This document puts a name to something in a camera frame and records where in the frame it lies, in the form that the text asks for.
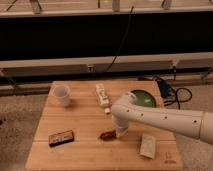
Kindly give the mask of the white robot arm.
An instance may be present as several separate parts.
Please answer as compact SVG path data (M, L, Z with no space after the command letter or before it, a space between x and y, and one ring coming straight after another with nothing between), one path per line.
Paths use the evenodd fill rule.
M182 134L213 145L213 113L194 110L143 107L132 92L121 95L111 106L117 132L125 132L129 122L139 122Z

